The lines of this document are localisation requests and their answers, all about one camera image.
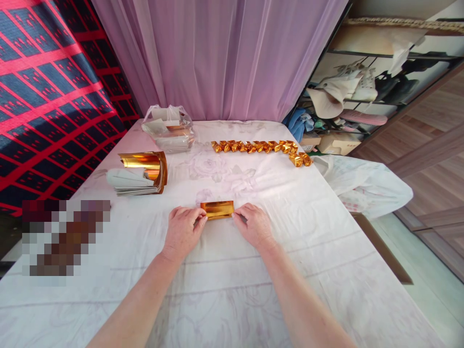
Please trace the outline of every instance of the wooden floor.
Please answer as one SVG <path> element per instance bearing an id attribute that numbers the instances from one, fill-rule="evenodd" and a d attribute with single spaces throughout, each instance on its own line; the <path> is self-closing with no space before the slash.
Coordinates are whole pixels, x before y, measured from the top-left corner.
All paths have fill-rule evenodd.
<path id="1" fill-rule="evenodd" d="M 464 284 L 394 214 L 371 223 L 411 276 L 405 288 L 446 347 L 463 348 Z"/>

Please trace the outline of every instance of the blue cloth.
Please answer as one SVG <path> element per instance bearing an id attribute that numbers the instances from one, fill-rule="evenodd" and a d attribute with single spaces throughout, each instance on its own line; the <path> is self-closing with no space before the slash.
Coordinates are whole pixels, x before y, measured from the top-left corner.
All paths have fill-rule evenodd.
<path id="1" fill-rule="evenodd" d="M 314 129 L 314 121 L 305 112 L 303 108 L 296 108 L 293 115 L 285 117 L 283 124 L 287 126 L 290 133 L 295 137 L 296 141 L 300 142 L 303 139 L 303 133 Z"/>

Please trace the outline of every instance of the table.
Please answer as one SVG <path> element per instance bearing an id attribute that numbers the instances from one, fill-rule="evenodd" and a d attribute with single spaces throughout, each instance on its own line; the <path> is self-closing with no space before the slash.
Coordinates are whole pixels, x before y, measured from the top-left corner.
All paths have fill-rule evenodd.
<path id="1" fill-rule="evenodd" d="M 0 282 L 0 346 L 84 346 L 161 251 L 169 212 L 225 200 L 235 207 L 251 202 L 269 214 L 277 241 L 359 347 L 443 346 L 316 167 L 295 168 L 283 153 L 216 154 L 210 146 L 294 140 L 284 125 L 194 122 L 192 150 L 166 154 L 162 195 L 117 197 L 105 178 L 122 166 L 117 154 L 156 149 L 140 124 L 71 199 L 112 205 L 111 223 L 82 257 L 81 275 L 66 286 L 34 286 L 21 275 L 23 255 Z M 168 290 L 148 346 L 291 347 L 264 264 L 232 219 L 207 222 Z"/>

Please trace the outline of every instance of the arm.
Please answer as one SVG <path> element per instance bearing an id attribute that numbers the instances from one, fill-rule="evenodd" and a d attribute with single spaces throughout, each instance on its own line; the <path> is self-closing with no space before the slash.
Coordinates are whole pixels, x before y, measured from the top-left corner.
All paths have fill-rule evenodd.
<path id="1" fill-rule="evenodd" d="M 166 242 L 88 347 L 145 347 L 161 302 L 184 258 L 197 245 L 208 219 L 203 209 L 175 208 Z"/>
<path id="2" fill-rule="evenodd" d="M 279 298 L 295 347 L 355 347 L 347 333 L 319 300 L 271 233 L 268 216 L 247 203 L 233 220 L 243 237 L 261 254 Z"/>

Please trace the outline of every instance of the hand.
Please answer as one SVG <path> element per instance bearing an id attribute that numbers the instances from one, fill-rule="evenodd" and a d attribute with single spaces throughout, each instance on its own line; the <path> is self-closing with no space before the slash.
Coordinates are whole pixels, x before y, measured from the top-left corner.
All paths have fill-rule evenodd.
<path id="1" fill-rule="evenodd" d="M 207 220 L 206 212 L 201 208 L 174 208 L 169 214 L 168 232 L 161 252 L 163 256 L 182 262 L 197 245 Z"/>
<path id="2" fill-rule="evenodd" d="M 274 247 L 277 242 L 272 236 L 271 222 L 267 214 L 257 206 L 246 203 L 232 214 L 233 220 L 242 236 L 258 252 Z"/>

